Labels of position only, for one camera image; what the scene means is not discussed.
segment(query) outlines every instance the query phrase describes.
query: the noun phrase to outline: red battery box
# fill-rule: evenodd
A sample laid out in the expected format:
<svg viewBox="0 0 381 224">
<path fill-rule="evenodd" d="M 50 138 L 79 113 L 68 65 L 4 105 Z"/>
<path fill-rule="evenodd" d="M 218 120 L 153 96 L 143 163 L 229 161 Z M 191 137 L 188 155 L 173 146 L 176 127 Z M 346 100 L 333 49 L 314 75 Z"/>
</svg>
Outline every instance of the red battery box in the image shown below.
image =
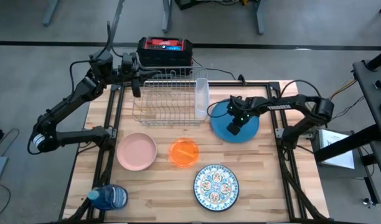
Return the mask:
<svg viewBox="0 0 381 224">
<path fill-rule="evenodd" d="M 192 66 L 192 43 L 168 37 L 143 37 L 138 43 L 139 61 L 147 67 Z"/>
</svg>

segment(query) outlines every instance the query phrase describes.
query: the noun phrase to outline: white paper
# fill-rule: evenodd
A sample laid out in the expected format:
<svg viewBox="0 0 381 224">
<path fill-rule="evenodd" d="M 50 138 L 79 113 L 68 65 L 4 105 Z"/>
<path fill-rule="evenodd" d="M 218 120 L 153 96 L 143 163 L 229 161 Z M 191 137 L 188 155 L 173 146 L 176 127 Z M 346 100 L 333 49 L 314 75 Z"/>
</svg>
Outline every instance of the white paper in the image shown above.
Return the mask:
<svg viewBox="0 0 381 224">
<path fill-rule="evenodd" d="M 341 139 L 344 139 L 348 137 L 346 134 L 340 134 L 336 133 L 334 131 L 328 131 L 328 130 L 319 130 L 319 139 L 320 139 L 320 145 L 321 149 L 323 147 L 326 147 L 332 143 L 335 143 L 336 141 L 340 141 Z M 338 155 L 336 157 L 326 159 L 322 162 L 323 164 L 329 164 L 334 166 L 340 166 L 350 169 L 355 169 L 354 167 L 354 157 L 352 155 L 352 150 L 345 152 L 341 155 Z"/>
</svg>

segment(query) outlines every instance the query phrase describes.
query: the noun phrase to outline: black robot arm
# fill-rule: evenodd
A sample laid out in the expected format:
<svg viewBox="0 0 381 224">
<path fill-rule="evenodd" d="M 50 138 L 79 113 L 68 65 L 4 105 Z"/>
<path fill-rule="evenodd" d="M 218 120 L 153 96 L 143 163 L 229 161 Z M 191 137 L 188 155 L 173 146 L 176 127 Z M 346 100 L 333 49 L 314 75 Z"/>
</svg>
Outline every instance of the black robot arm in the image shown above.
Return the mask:
<svg viewBox="0 0 381 224">
<path fill-rule="evenodd" d="M 121 65 L 113 68 L 113 56 L 103 51 L 90 55 L 91 68 L 85 77 L 77 84 L 72 94 L 40 116 L 33 127 L 33 132 L 27 145 L 31 154 L 49 152 L 60 146 L 81 142 L 95 142 L 99 147 L 109 147 L 110 134 L 101 126 L 91 130 L 72 131 L 61 133 L 56 131 L 57 125 L 78 107 L 102 95 L 107 85 L 130 83 L 135 97 L 141 96 L 139 86 L 153 75 L 157 70 L 144 68 L 138 63 L 135 53 L 123 54 Z M 33 142 L 39 152 L 30 151 L 30 142 Z"/>
<path fill-rule="evenodd" d="M 306 103 L 313 102 L 314 108 L 308 109 Z M 322 126 L 330 122 L 334 104 L 329 99 L 318 96 L 296 95 L 268 100 L 264 97 L 248 97 L 244 100 L 241 96 L 230 96 L 227 106 L 228 114 L 234 116 L 227 126 L 228 131 L 237 135 L 240 128 L 249 122 L 252 116 L 272 110 L 298 110 L 304 118 L 294 126 L 285 127 L 281 137 L 282 146 L 285 149 L 294 149 L 298 137 L 309 129 Z"/>
</svg>

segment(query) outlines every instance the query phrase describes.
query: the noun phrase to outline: blue plate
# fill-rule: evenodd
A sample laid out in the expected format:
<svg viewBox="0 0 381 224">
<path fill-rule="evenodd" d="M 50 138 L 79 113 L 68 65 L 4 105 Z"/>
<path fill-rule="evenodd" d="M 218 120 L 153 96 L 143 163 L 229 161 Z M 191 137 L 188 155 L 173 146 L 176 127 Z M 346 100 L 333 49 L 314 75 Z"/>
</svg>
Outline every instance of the blue plate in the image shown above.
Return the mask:
<svg viewBox="0 0 381 224">
<path fill-rule="evenodd" d="M 235 174 L 221 165 L 209 165 L 200 170 L 193 189 L 197 201 L 213 212 L 228 210 L 239 197 Z"/>
<path fill-rule="evenodd" d="M 225 114 L 227 112 L 228 104 L 229 102 L 217 103 L 211 112 L 211 116 L 220 116 Z M 220 139 L 230 143 L 246 142 L 257 134 L 258 127 L 260 126 L 259 117 L 254 116 L 250 118 L 248 123 L 240 128 L 240 132 L 237 135 L 233 135 L 227 130 L 227 126 L 232 122 L 232 120 L 233 116 L 230 116 L 229 114 L 226 114 L 220 118 L 211 118 L 211 128 Z"/>
</svg>

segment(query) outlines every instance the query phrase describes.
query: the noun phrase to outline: pink bowl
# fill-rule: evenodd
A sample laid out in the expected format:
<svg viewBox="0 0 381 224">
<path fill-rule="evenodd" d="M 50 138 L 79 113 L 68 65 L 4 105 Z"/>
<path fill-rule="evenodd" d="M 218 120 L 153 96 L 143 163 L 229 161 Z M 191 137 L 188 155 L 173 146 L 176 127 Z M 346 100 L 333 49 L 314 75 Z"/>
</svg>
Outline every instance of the pink bowl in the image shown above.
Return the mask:
<svg viewBox="0 0 381 224">
<path fill-rule="evenodd" d="M 154 140 L 143 133 L 123 138 L 116 151 L 117 160 L 125 169 L 138 171 L 148 168 L 156 159 L 158 150 Z"/>
</svg>

